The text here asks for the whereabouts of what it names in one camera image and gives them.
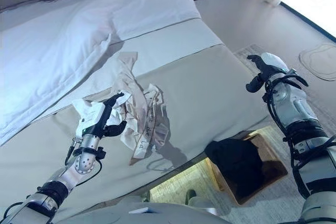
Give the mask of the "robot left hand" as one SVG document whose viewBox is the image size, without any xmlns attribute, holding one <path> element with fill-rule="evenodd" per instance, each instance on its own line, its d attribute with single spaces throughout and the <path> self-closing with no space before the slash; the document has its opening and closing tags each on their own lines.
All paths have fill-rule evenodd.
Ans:
<svg viewBox="0 0 336 224">
<path fill-rule="evenodd" d="M 129 97 L 130 94 L 123 91 L 104 102 L 74 100 L 72 105 L 80 116 L 75 138 L 82 140 L 85 135 L 94 135 L 99 138 L 120 135 L 127 122 L 120 118 L 116 108 L 123 105 Z"/>
</svg>

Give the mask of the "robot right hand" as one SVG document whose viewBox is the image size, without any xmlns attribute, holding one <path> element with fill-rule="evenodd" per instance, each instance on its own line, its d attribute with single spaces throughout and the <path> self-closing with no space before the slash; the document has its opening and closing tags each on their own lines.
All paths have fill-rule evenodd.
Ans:
<svg viewBox="0 0 336 224">
<path fill-rule="evenodd" d="M 246 90 L 250 93 L 255 93 L 260 90 L 263 84 L 275 74 L 286 74 L 289 69 L 287 65 L 276 55 L 264 52 L 261 55 L 249 55 L 248 60 L 255 63 L 260 73 L 256 75 L 252 81 L 246 84 Z"/>
</svg>

